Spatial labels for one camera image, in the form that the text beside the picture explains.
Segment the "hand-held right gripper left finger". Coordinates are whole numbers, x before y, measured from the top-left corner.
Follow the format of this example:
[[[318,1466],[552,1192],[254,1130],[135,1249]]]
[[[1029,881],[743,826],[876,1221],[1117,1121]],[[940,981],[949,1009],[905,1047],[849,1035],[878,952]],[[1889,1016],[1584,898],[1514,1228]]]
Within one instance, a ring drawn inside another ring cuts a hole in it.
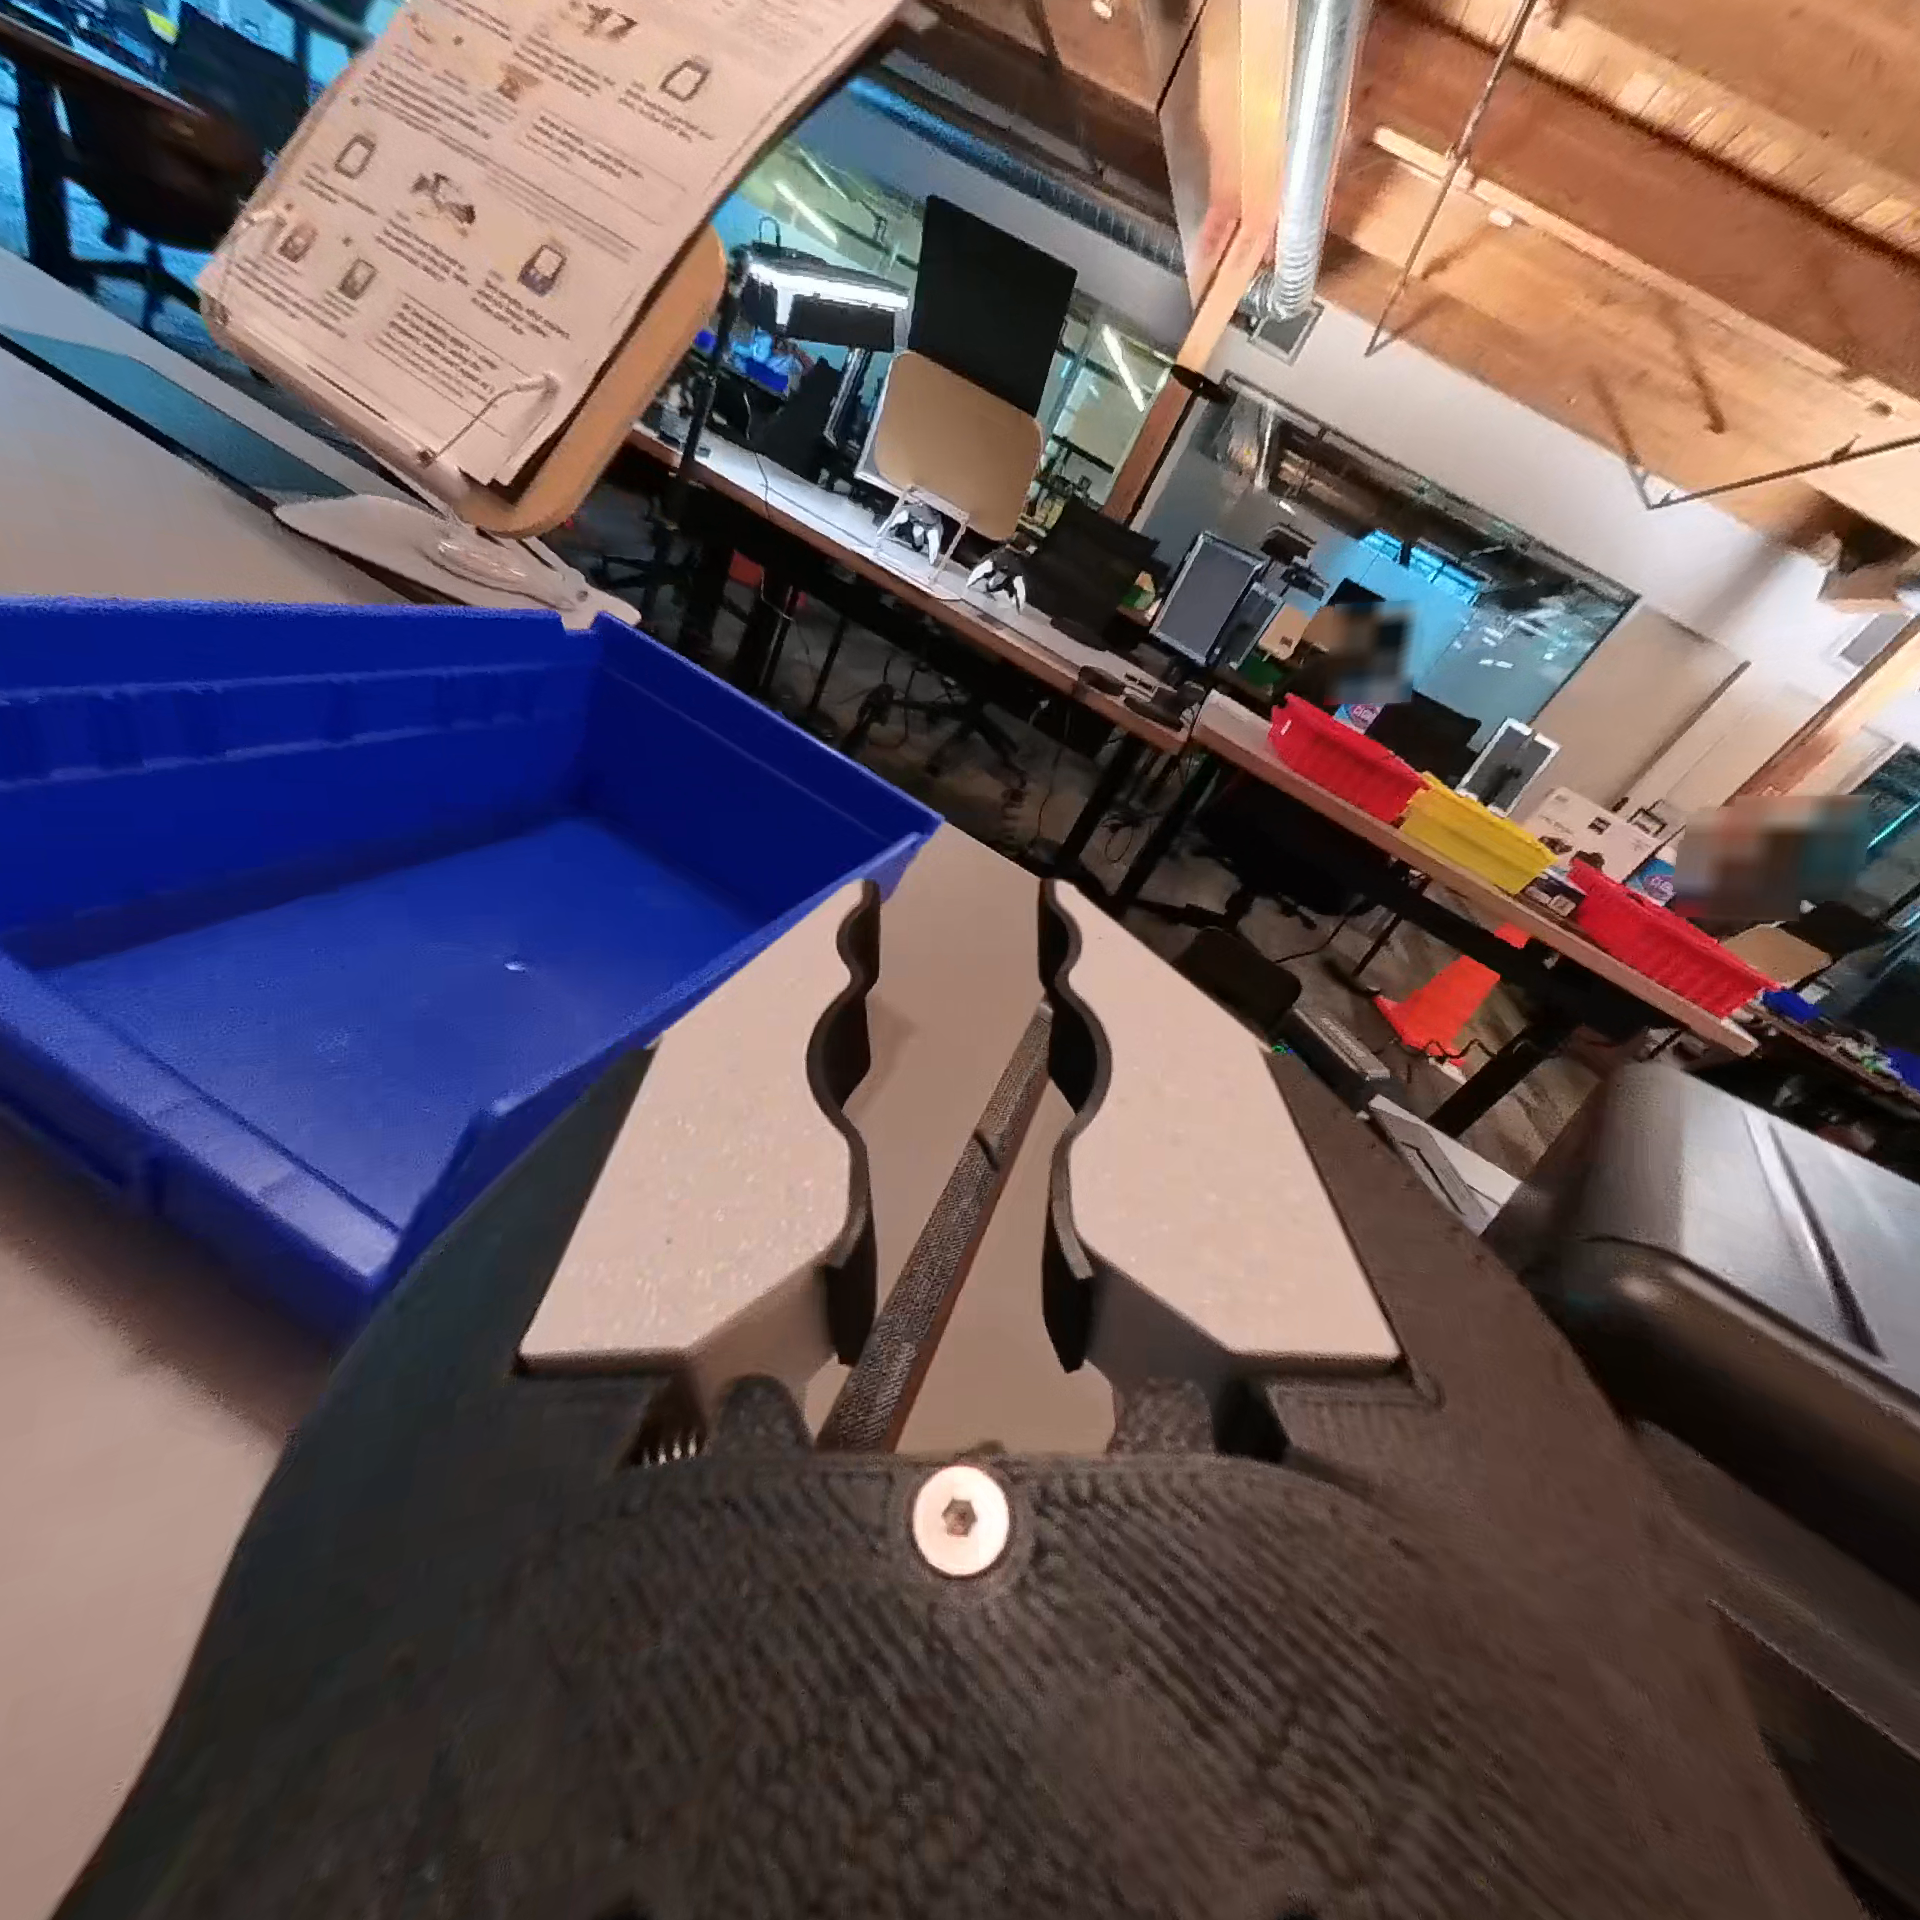
[[[873,1329],[873,1183],[847,1103],[873,1067],[880,887],[813,908],[653,1047],[543,1300],[533,1377],[653,1375],[804,1396]]]

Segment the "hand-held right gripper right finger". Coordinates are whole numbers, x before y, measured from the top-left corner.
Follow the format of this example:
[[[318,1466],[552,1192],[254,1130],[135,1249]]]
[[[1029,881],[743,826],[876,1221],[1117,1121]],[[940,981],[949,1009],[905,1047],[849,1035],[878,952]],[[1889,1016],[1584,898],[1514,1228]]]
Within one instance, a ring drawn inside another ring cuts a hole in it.
[[[1277,1080],[1277,1053],[1080,890],[1039,890],[1047,1077],[1042,1316],[1064,1371],[1114,1401],[1404,1365]]]

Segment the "blue plastic bin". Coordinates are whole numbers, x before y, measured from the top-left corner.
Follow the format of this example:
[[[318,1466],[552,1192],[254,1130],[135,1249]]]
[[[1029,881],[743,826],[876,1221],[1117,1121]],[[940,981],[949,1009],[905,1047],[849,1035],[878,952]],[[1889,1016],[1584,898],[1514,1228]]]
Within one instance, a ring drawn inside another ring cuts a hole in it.
[[[9,596],[2,706],[4,1125],[325,1337],[941,826],[609,616]]]

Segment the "black battery charger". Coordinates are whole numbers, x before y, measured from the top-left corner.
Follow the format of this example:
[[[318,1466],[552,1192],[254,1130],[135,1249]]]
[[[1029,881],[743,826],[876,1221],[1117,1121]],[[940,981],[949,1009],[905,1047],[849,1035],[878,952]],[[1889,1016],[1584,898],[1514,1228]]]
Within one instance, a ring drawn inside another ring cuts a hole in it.
[[[1172,969],[1224,1012],[1279,1049],[1305,986],[1292,967],[1269,959],[1237,930],[1199,928],[1172,960]]]

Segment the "red object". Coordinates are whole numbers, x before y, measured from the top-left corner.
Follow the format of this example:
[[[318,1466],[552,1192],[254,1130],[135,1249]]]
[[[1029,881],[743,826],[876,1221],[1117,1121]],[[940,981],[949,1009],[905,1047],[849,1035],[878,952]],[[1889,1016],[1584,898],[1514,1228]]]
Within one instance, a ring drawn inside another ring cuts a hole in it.
[[[1370,1002],[1394,1043],[1416,1058],[1450,1066],[1464,1057],[1472,1023],[1498,986],[1492,967],[1458,956],[1405,994],[1378,992]]]

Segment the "long background table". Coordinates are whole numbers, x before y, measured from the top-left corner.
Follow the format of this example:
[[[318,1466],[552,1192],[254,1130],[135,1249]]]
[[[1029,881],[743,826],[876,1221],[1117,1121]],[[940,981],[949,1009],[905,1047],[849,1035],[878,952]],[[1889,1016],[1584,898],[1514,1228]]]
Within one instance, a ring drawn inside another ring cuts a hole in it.
[[[959,568],[930,568],[847,496],[717,444],[695,464],[676,509],[668,492],[679,450],[639,425],[628,435],[618,476],[649,490],[661,520],[679,525],[679,572],[668,592],[679,603],[679,636],[713,648],[713,624],[735,583],[746,595],[726,677],[749,692],[774,689],[777,660],[804,613],[829,620],[839,641],[863,632],[933,680],[933,692],[881,680],[842,731],[846,753],[881,723],[916,716],[944,727],[949,757],[974,743],[1013,765],[1010,725],[1022,721],[1069,753],[1096,755],[1119,740],[1136,763],[1188,751],[1188,727],[1151,708],[1157,684],[1066,641],[1042,620],[1016,621],[1008,608],[967,592]]]
[[[1429,849],[1401,823],[1378,820],[1279,759],[1269,723],[1218,696],[1209,696],[1192,723],[1190,743],[1237,775],[1256,780],[1317,816],[1312,857],[1337,863],[1343,843],[1365,845],[1369,857],[1391,867],[1378,881],[1375,898],[1405,924],[1429,932],[1456,954],[1497,969],[1536,1012],[1549,1009],[1600,1033],[1621,1027],[1621,1039],[1689,1033],[1724,1058],[1757,1049],[1754,1035],[1727,1017],[1713,1017],[1687,997],[1597,948],[1569,920],[1509,893],[1474,867]]]

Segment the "yellow box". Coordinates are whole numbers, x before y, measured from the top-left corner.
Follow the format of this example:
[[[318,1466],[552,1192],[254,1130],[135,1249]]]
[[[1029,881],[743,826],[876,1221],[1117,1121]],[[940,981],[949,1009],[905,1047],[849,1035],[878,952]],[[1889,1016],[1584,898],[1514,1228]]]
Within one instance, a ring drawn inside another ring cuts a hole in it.
[[[1536,832],[1430,775],[1408,800],[1399,829],[1412,845],[1472,874],[1504,897],[1521,893],[1559,857]]]

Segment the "red plastic bin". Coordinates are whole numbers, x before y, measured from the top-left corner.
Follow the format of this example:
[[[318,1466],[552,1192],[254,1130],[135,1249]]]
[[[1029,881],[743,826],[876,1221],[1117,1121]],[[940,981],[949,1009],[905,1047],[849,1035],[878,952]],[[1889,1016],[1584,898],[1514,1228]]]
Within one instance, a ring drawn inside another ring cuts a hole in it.
[[[1573,863],[1568,883],[1578,893],[1573,927],[1593,946],[1700,1012],[1725,1019],[1774,992],[1767,975],[1593,864]]]
[[[1381,826],[1401,826],[1424,792],[1424,775],[1404,757],[1297,696],[1286,696],[1271,711],[1265,738],[1293,775]]]

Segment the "black plastic case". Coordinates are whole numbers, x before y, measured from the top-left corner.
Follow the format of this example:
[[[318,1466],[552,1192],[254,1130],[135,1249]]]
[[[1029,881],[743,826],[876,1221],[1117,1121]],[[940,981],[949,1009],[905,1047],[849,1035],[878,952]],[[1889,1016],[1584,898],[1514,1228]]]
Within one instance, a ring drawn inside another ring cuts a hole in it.
[[[1632,1066],[1482,1241],[1626,1421],[1916,1596],[1913,1183]]]

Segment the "grey monitor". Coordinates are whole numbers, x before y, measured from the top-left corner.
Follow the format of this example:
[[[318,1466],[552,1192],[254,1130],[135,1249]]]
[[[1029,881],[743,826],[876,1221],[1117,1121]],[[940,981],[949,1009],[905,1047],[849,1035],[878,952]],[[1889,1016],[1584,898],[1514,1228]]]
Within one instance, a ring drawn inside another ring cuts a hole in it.
[[[1148,641],[1192,668],[1212,668],[1249,587],[1261,583],[1269,555],[1213,533],[1192,537],[1148,621]]]

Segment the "black monitor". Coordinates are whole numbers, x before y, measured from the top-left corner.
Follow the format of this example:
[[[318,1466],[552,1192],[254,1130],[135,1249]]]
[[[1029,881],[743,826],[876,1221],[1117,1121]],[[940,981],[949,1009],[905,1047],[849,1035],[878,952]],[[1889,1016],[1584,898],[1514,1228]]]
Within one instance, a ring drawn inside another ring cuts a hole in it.
[[[1066,639],[1104,648],[1121,600],[1157,551],[1149,535],[1069,496],[1023,562],[1023,607]]]

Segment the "wooden display board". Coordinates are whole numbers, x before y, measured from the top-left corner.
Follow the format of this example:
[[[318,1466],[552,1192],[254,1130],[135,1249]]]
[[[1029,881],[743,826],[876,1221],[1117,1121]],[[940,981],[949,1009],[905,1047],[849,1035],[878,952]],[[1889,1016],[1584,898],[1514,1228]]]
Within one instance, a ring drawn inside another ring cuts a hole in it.
[[[626,447],[698,330],[716,319],[726,287],[728,261],[721,240],[716,228],[701,224],[564,425],[534,449],[534,459],[511,484],[462,483],[448,503],[453,520],[494,537],[542,537],[559,529]]]

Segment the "brown and black board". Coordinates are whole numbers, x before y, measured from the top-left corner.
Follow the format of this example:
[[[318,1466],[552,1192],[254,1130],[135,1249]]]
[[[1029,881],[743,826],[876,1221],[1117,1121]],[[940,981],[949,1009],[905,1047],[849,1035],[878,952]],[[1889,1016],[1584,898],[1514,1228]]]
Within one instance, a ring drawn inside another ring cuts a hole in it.
[[[1072,265],[927,196],[905,343],[880,385],[861,471],[962,533],[1005,543],[1039,471],[1039,408]]]

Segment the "printed instruction sheet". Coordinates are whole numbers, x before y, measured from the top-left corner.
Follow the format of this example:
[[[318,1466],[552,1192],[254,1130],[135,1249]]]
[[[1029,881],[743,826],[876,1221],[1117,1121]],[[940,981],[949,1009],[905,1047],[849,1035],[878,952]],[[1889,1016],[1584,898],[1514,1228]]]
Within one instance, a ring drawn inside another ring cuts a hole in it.
[[[198,276],[228,353],[391,464],[506,484],[886,3],[420,3]]]

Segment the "silver ventilation duct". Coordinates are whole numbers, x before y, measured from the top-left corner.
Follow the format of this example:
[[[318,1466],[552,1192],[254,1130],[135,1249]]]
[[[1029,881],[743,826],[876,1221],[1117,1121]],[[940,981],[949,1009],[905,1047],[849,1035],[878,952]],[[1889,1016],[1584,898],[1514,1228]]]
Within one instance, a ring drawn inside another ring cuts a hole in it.
[[[1269,268],[1244,300],[1256,325],[1312,315],[1370,10],[1369,3],[1292,5],[1274,240]]]

